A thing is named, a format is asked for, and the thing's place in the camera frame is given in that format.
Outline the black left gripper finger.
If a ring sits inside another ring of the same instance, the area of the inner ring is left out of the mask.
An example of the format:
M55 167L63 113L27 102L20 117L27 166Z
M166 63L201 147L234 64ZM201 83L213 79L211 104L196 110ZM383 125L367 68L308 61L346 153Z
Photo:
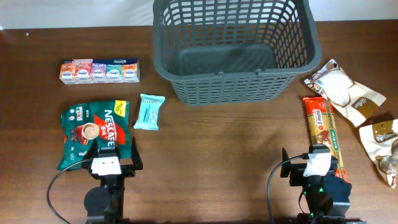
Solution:
M139 154L138 148L137 148L137 143L135 137L132 137L132 143L131 143L131 160L134 166L134 170L142 170L143 169L143 163L141 156Z
M96 158L97 156L98 156L98 143L97 140L94 139L83 159L84 160L93 159Z

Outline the green Nescafe coffee bag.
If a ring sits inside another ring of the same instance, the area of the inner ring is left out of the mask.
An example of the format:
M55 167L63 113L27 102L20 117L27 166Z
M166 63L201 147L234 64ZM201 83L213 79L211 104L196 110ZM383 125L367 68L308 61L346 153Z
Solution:
M91 145L98 149L116 146L122 159L131 156L129 102L124 100L80 103L61 114L64 153L57 167L62 170L86 159Z

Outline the light blue snack bar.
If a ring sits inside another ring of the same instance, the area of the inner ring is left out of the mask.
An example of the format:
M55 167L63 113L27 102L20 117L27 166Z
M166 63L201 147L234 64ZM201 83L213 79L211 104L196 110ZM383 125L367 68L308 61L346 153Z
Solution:
M133 128L157 131L159 129L157 124L159 111L164 101L164 96L147 95L141 93L139 115Z

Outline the multicolour tissue multipack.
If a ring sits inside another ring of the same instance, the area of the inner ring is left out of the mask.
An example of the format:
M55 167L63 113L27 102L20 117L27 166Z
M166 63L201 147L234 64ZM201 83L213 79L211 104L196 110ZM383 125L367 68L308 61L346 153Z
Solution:
M64 60L59 79L66 85L92 83L138 83L140 65L137 58Z

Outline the beige brown nut pouch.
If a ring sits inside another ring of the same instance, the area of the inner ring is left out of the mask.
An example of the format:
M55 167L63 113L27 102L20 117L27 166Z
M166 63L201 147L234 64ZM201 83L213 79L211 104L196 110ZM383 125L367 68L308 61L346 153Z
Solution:
M359 135L377 171L394 189L397 186L397 119L363 126Z

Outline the white rice pouch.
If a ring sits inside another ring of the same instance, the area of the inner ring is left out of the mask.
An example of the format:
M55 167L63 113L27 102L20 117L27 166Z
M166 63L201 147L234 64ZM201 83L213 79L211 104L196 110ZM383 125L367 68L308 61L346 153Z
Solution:
M351 79L333 59L308 76L304 84L328 100L356 128L386 100L384 95Z

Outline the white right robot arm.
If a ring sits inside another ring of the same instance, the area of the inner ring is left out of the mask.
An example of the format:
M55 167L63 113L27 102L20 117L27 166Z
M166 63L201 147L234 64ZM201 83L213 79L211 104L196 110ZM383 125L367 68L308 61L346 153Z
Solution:
M297 215L298 223L363 223L358 218L347 218L352 185L338 177L338 160L324 145L309 147L307 153L289 157L282 150L280 176L288 178L292 187L300 187L300 198L305 198L309 212Z

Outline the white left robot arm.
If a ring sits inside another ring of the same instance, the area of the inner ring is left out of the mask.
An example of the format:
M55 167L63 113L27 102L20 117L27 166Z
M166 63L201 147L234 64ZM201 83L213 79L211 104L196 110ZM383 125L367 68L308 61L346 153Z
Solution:
M84 156L82 168L87 169L92 178L100 181L100 186L88 191L84 198L87 223L130 223L123 217L124 181L135 177L143 163L137 150L136 140L131 141L131 163L121 164L117 146L99 147L93 141Z

